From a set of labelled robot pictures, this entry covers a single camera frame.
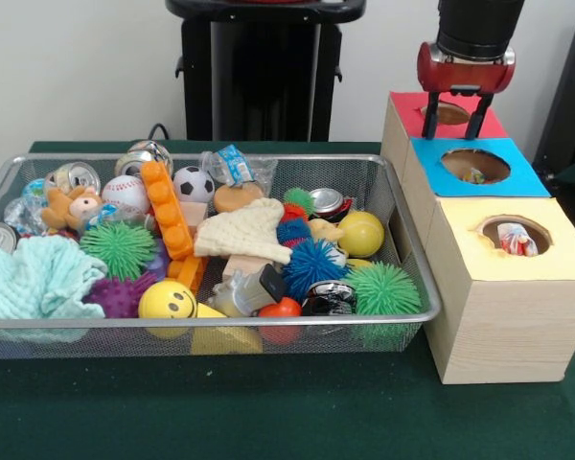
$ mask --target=purple spiky ball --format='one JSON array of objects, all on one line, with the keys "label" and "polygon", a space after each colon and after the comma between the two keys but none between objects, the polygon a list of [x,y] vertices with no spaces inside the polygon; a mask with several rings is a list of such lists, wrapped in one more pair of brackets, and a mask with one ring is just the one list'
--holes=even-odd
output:
[{"label": "purple spiky ball", "polygon": [[137,318],[143,293],[156,282],[157,278],[150,272],[145,272],[136,281],[104,278],[94,283],[83,302],[101,305],[106,318]]}]

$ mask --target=wire mesh basket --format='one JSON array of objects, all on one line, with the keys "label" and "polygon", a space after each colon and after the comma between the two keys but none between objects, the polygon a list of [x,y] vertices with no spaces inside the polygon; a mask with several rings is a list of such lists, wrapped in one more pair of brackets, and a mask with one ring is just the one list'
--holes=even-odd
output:
[{"label": "wire mesh basket", "polygon": [[[64,163],[84,161],[102,183],[113,177],[118,154],[30,154],[0,170],[0,220],[6,205],[30,181]],[[197,164],[198,155],[175,154],[175,169]],[[401,266],[422,298],[418,314],[225,319],[42,319],[0,320],[0,358],[151,357],[229,354],[401,352],[441,301],[424,250],[392,167],[376,155],[251,155],[277,160],[271,196],[291,187],[329,187],[376,215],[387,238],[375,259]],[[226,261],[214,258],[198,300],[221,281]]]}]

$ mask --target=teddy bear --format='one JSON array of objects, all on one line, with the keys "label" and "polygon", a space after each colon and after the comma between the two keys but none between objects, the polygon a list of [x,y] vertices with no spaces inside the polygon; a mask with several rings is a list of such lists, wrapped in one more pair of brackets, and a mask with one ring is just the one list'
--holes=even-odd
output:
[{"label": "teddy bear", "polygon": [[345,232],[336,225],[323,220],[322,218],[314,218],[309,221],[310,233],[316,241],[326,240],[327,242],[338,242],[345,236]]},{"label": "teddy bear", "polygon": [[102,206],[103,200],[96,194],[93,187],[75,187],[68,195],[59,188],[47,191],[49,206],[41,213],[43,222],[54,230],[70,227],[78,230],[81,227],[81,217],[86,211]]}]

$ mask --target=black cylinder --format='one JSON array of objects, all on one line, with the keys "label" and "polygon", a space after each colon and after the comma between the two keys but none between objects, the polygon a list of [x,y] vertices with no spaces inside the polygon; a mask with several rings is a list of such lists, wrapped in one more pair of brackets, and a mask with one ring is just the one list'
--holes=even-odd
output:
[{"label": "black cylinder", "polygon": [[319,25],[213,23],[213,138],[309,141]]},{"label": "black cylinder", "polygon": [[523,5],[524,0],[440,0],[437,45],[458,58],[501,58]]}]

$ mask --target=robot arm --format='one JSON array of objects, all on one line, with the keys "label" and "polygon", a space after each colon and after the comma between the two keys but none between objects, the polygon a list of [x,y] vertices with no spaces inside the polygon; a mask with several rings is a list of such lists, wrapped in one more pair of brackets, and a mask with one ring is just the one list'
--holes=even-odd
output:
[{"label": "robot arm", "polygon": [[428,93],[423,136],[434,137],[441,93],[479,96],[466,138],[479,135],[494,94],[514,75],[516,55],[509,47],[524,0],[440,0],[436,42],[423,43],[418,79]]}]

